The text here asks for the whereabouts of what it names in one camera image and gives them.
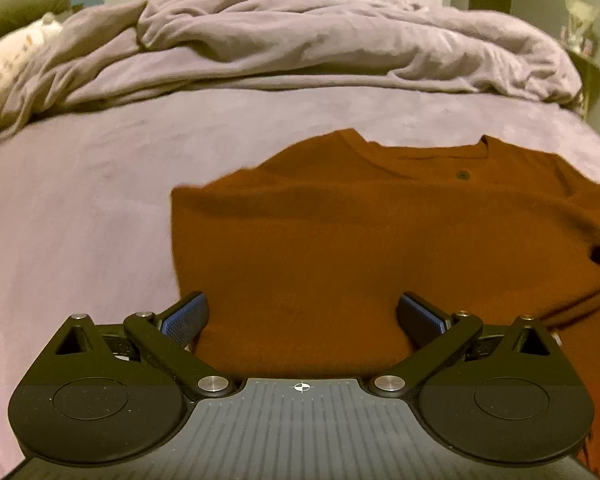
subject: folded shirt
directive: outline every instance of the folded shirt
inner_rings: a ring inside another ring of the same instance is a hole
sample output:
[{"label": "folded shirt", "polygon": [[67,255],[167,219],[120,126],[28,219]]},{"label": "folded shirt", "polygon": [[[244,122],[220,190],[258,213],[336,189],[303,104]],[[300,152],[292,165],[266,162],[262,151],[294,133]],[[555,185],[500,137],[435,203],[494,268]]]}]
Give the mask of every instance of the folded shirt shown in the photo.
[{"label": "folded shirt", "polygon": [[398,148],[344,130],[171,199],[181,293],[210,305],[194,351],[236,379],[386,370],[413,351],[407,290],[489,324],[600,309],[600,184],[491,137]]}]

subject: metal screw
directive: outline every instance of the metal screw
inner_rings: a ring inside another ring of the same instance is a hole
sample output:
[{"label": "metal screw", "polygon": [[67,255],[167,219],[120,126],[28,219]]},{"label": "metal screw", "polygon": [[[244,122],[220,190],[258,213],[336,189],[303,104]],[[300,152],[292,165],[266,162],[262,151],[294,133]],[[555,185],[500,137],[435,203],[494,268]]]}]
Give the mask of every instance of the metal screw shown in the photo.
[{"label": "metal screw", "polygon": [[384,392],[397,392],[404,388],[404,379],[395,375],[381,375],[374,381],[376,388]]},{"label": "metal screw", "polygon": [[229,381],[218,375],[209,375],[198,381],[198,387],[206,392],[219,392],[229,386]]}]

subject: black mount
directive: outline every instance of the black mount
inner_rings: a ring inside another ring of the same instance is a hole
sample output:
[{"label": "black mount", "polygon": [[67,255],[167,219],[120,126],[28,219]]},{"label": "black mount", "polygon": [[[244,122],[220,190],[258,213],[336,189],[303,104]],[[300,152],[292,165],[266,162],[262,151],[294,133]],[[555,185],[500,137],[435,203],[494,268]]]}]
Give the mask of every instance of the black mount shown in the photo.
[{"label": "black mount", "polygon": [[[407,402],[440,444],[507,466],[580,449],[593,405],[538,321],[485,326],[412,293],[401,296],[397,319],[420,349],[366,389]],[[206,297],[198,292],[157,316],[128,316],[122,325],[69,317],[11,397],[9,419],[24,453],[93,465],[125,461],[168,441],[197,402],[235,391],[186,349],[207,320]]]}]

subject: bed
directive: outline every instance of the bed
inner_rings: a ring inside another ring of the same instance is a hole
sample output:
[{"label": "bed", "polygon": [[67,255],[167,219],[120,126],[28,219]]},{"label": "bed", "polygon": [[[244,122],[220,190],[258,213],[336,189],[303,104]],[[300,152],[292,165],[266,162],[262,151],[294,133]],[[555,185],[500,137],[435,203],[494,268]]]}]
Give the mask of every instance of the bed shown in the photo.
[{"label": "bed", "polygon": [[[63,320],[178,299],[173,187],[341,128],[416,147],[487,134],[600,182],[600,136],[566,106],[579,86],[555,41],[494,12],[138,0],[73,16],[0,116],[0,478],[22,458],[11,392]],[[592,323],[566,330],[570,357]]]}]

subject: triangular cutout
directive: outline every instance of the triangular cutout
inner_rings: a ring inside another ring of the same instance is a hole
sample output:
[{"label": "triangular cutout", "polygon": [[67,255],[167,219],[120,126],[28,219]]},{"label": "triangular cutout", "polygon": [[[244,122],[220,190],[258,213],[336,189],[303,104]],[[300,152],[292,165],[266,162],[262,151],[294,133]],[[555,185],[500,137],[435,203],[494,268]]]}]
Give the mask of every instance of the triangular cutout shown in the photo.
[{"label": "triangular cutout", "polygon": [[549,355],[548,349],[546,348],[546,346],[544,346],[544,343],[542,342],[540,336],[535,330],[527,328],[526,333],[524,335],[526,336],[526,338],[525,342],[522,345],[522,348],[520,349],[520,353],[533,355]]},{"label": "triangular cutout", "polygon": [[74,326],[58,347],[56,355],[77,354],[91,350],[91,345],[81,326]]}]

